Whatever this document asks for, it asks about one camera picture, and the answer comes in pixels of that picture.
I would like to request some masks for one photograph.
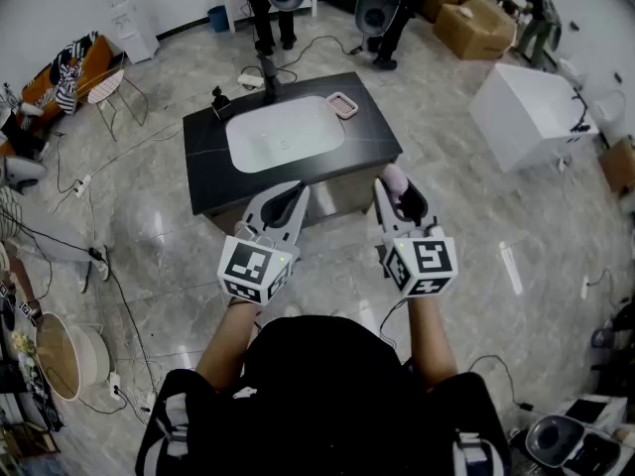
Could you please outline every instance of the blue trash can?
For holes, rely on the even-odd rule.
[[[224,5],[212,7],[207,11],[207,16],[209,16],[211,28],[213,28],[217,34],[229,30],[229,22],[227,21],[227,12],[225,11]]]

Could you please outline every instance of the orange sofa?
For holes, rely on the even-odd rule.
[[[77,80],[77,90],[86,90],[101,82],[101,74],[108,71],[108,66],[112,60],[112,51],[104,36],[98,36],[94,44],[86,53],[81,66],[81,77]],[[24,102],[35,104],[46,93],[51,85],[51,67],[45,69],[36,80],[29,86],[25,86],[22,90],[22,99]],[[55,101],[50,102],[44,108],[44,114],[33,122],[29,131],[33,132],[43,127],[62,112],[62,109]]]

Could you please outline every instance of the marble floor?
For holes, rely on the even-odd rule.
[[[295,59],[317,36],[335,35],[347,51],[361,42],[352,17],[325,3],[319,4],[317,18],[303,14],[296,27],[295,49],[277,50],[276,64]],[[456,239],[460,271],[443,297],[443,315],[460,369],[480,355],[499,354],[513,374],[517,399],[539,410],[588,389],[589,365],[600,356],[589,349],[589,335],[612,307],[608,283],[580,299],[582,278],[595,278],[608,267],[615,278],[615,298],[633,287],[631,224],[609,192],[594,146],[579,146],[563,174],[555,165],[503,174],[467,113],[492,62],[459,61],[420,18],[409,23],[395,59],[396,71],[378,72],[370,54],[348,57],[336,42],[324,39],[291,69],[299,79],[358,73],[404,149],[398,164],[429,197],[445,233]],[[235,88],[237,75],[253,64],[248,24],[233,36],[216,35],[208,26],[194,28],[163,40],[154,59],[127,69],[150,101],[143,127],[118,106],[122,111],[115,121],[115,143],[96,108],[84,106],[56,128],[65,133],[59,141],[62,188],[94,173],[94,220],[88,199],[74,195],[60,204],[57,214],[87,233],[94,230],[109,245],[112,268],[157,379],[171,369],[195,366],[226,301],[215,277],[223,235],[203,216],[191,214],[182,118],[206,107],[216,85],[225,92]],[[282,79],[292,78],[283,73]],[[229,97],[244,93],[238,88]],[[141,109],[140,100],[133,109]],[[49,175],[28,195],[53,210],[63,196],[56,187],[58,138],[51,139],[45,160]],[[284,305],[293,302],[305,313],[342,310],[377,332],[397,300],[392,285],[381,279],[374,249],[379,237],[372,210],[305,230],[299,240],[304,259],[261,321],[281,315]],[[501,245],[513,251],[520,295],[512,288]],[[41,295],[48,265],[29,255],[24,261]],[[133,396],[133,364],[136,388],[148,386],[132,324],[112,280],[103,284],[93,274],[82,295],[72,270],[54,264],[51,290],[42,303],[68,321],[103,323],[123,389]],[[390,318],[385,331],[406,359],[404,309]],[[486,379],[506,427],[532,419],[513,407],[500,365],[485,361],[476,370]],[[82,397],[105,411],[118,406],[105,385]],[[131,408],[101,416],[78,402],[58,405],[66,427],[55,439],[69,475],[133,473],[144,426]]]

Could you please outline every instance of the white sink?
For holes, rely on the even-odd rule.
[[[310,95],[238,115],[227,123],[234,167],[258,173],[324,154],[344,142],[344,129],[326,99]]]
[[[553,163],[580,140],[597,136],[587,113],[584,132],[572,127],[583,105],[563,77],[497,63],[469,104],[469,112],[504,172]]]

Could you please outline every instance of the black countertop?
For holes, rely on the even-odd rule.
[[[221,213],[283,181],[299,179],[312,184],[392,162],[402,153],[393,131],[356,73],[286,84],[284,89],[277,102],[308,95],[328,97],[340,91],[357,103],[357,114],[342,121],[344,143],[324,154],[259,173],[243,173],[231,162],[225,124],[231,116],[265,106],[264,92],[232,100],[220,111],[223,122],[218,120],[212,108],[188,115],[184,118],[184,135],[191,211],[194,215]]]

